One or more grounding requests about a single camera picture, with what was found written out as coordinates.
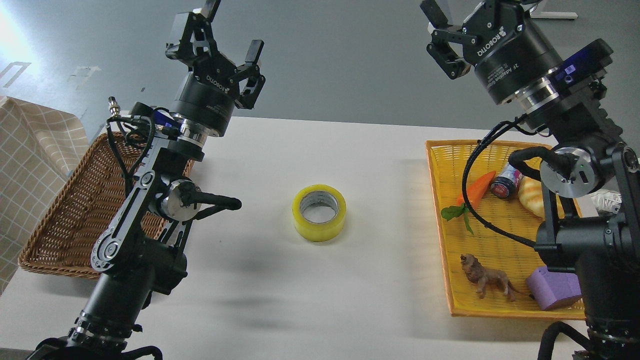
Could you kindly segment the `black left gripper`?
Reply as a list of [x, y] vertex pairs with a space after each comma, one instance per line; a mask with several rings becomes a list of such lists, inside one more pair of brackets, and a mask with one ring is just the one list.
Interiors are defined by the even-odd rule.
[[[174, 114], [204, 126], [213, 137], [226, 134], [235, 107], [254, 109], [266, 82], [259, 66], [265, 46], [262, 39], [251, 41], [244, 64], [238, 68], [227, 57], [214, 57], [218, 48], [211, 23], [220, 3], [206, 0], [198, 13], [176, 14], [165, 49], [167, 59], [178, 60], [188, 68], [174, 99]], [[239, 92], [238, 84], [244, 80], [246, 84]]]

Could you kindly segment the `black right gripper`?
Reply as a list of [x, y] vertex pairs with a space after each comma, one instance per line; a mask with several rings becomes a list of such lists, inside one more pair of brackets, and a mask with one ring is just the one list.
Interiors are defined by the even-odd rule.
[[[450, 24], [436, 0], [423, 0], [420, 9], [432, 26], [427, 53], [451, 80], [473, 66], [490, 98], [502, 104], [563, 61], [528, 12], [541, 2], [480, 0], [461, 27]], [[464, 59], [452, 43], [462, 45]]]

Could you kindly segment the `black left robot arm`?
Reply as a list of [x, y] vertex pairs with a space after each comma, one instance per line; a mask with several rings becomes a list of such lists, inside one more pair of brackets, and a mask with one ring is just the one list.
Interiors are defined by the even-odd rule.
[[30, 360], [163, 358], [157, 346], [126, 350], [131, 335], [142, 331], [138, 315], [153, 293], [169, 295], [188, 275], [192, 223], [242, 207], [240, 199], [201, 191], [183, 171], [189, 161], [203, 159], [208, 137], [224, 136], [234, 109], [254, 108], [266, 80], [261, 39], [250, 43], [239, 66], [218, 50], [211, 25], [219, 6], [208, 0], [198, 12], [174, 18], [165, 54], [188, 73], [167, 111], [169, 123], [157, 123], [160, 108], [140, 102], [123, 115], [110, 96], [105, 127], [125, 200], [91, 250], [90, 264], [100, 276], [73, 328], [41, 341]]

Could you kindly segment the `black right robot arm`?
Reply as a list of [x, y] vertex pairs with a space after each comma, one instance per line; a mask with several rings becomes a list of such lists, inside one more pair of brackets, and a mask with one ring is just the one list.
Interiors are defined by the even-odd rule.
[[[485, 228], [537, 251], [549, 271], [574, 273], [582, 290], [587, 333], [565, 322], [542, 334], [537, 357], [550, 360], [558, 335], [581, 351], [575, 360], [639, 358], [639, 158], [622, 139], [601, 100], [612, 48], [595, 39], [562, 59], [531, 14], [536, 0], [482, 0], [461, 25], [436, 0], [420, 8], [430, 28], [426, 50], [455, 80], [474, 70], [496, 104], [516, 101], [524, 113], [478, 141], [462, 171], [462, 210]], [[476, 212], [467, 178], [480, 154], [510, 129], [547, 130], [551, 149], [514, 151], [509, 164], [541, 183], [544, 221], [535, 240], [512, 234]]]

